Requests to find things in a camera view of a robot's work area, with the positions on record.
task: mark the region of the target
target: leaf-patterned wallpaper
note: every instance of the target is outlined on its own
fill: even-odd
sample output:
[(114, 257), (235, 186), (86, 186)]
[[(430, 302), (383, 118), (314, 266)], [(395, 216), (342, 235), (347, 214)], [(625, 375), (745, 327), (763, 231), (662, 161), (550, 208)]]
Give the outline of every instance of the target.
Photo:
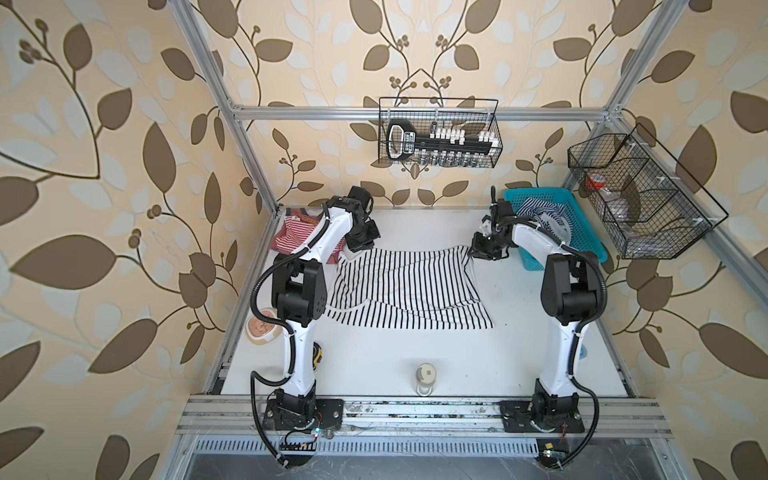
[(485, 205), (491, 186), (559, 187), (566, 150), (587, 136), (584, 122), (501, 122), (504, 150), (495, 168), (379, 162), (377, 127), (347, 121), (254, 121), (246, 127), (279, 203), (319, 205), (362, 185), (378, 205)]
[(156, 473), (266, 223), (163, 4), (0, 0), (0, 477)]
[(386, 96), (601, 107), (654, 0), (190, 0), (245, 105)]
[[(768, 268), (768, 4), (691, 0), (624, 115), (730, 212), (720, 228)], [(596, 224), (594, 211), (584, 203)], [(704, 242), (608, 273), (608, 329), (640, 393), (659, 399), (702, 480), (768, 478), (768, 313)]]

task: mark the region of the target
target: black and white striped cloth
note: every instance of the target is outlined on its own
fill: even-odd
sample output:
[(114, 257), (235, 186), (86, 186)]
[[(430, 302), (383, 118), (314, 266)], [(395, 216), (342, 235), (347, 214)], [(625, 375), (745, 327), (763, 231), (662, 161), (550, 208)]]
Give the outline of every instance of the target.
[(475, 289), (467, 250), (374, 248), (351, 260), (342, 255), (326, 315), (375, 328), (493, 328)]

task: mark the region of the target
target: vent grille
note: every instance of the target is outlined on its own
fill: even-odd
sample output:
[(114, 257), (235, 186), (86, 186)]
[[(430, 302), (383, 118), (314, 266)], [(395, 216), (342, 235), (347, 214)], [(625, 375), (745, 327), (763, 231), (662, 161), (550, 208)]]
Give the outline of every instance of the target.
[[(228, 455), (268, 455), (259, 437), (244, 435), (204, 435), (197, 440), (195, 453)], [(452, 456), (452, 457), (537, 457), (535, 439), (401, 439), (365, 437), (320, 439), (316, 455), (326, 456)]]

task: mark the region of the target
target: wall-mounted wire basket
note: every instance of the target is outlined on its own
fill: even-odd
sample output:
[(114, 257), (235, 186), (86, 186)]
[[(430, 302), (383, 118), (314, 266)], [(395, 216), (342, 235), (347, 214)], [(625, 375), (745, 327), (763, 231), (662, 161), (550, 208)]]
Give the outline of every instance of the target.
[[(652, 147), (660, 147), (654, 152), (668, 169), (650, 154)], [(602, 134), (568, 148), (568, 167), (625, 259), (678, 257), (728, 218), (696, 176), (641, 124), (626, 135)]]
[(381, 97), (379, 163), (493, 168), (504, 145), (498, 100)]

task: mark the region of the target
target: blue plastic basket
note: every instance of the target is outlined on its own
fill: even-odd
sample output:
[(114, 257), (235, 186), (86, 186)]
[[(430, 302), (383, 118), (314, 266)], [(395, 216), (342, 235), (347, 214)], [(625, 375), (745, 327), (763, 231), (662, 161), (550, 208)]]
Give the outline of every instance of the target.
[[(571, 247), (594, 252), (600, 263), (608, 260), (608, 253), (592, 230), (592, 226), (587, 222), (584, 212), (581, 211), (571, 192), (564, 188), (513, 188), (504, 192), (504, 200), (508, 200), (512, 204), (512, 209), (515, 212), (522, 207), (528, 198), (538, 198), (553, 204), (565, 205), (565, 215), (571, 221)], [(544, 269), (525, 249), (518, 248), (518, 251), (526, 270)]]

